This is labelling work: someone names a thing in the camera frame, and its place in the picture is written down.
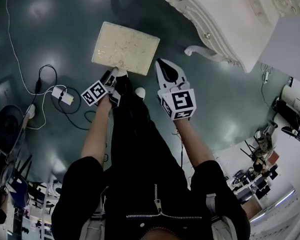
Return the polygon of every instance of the white carved table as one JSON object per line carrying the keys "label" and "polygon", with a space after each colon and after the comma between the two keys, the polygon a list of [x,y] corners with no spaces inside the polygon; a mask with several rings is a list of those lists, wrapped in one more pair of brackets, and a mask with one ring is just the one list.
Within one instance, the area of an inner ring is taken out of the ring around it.
{"label": "white carved table", "polygon": [[196,27],[204,44],[184,52],[239,65],[255,66],[279,18],[300,14],[300,0],[166,0]]}

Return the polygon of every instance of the floor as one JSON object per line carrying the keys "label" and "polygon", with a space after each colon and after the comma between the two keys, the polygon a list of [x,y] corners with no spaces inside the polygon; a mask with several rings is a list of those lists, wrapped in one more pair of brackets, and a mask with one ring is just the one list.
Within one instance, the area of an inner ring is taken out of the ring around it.
{"label": "floor", "polygon": [[[34,91],[38,70],[52,64],[58,83],[82,93],[99,79],[108,67],[91,62],[98,34],[104,21],[123,25],[160,38],[155,58],[173,61],[182,67],[195,90],[197,111],[191,123],[208,146],[216,151],[251,137],[256,129],[273,117],[261,96],[261,65],[249,74],[227,62],[214,62],[184,49],[200,45],[193,24],[164,0],[8,0],[10,33],[19,58],[26,86]],[[153,65],[147,76],[129,74],[136,87],[146,90],[152,120],[166,140],[171,152],[180,160],[181,143],[172,135],[176,129],[159,105],[158,84]],[[42,89],[54,84],[53,71],[42,72]],[[279,95],[289,77],[273,70],[263,91],[268,103]],[[15,104],[26,111],[33,97],[21,81],[18,64],[8,36],[6,0],[0,0],[0,109]],[[27,147],[22,153],[33,155],[29,179],[46,181],[51,170],[62,178],[70,164],[80,157],[87,134],[74,128],[56,111],[47,94],[44,103],[47,123],[40,130],[26,130]],[[40,126],[42,96],[35,101],[36,117],[32,127]],[[81,127],[89,127],[83,104],[71,119]],[[109,136],[108,149],[111,145]]]}

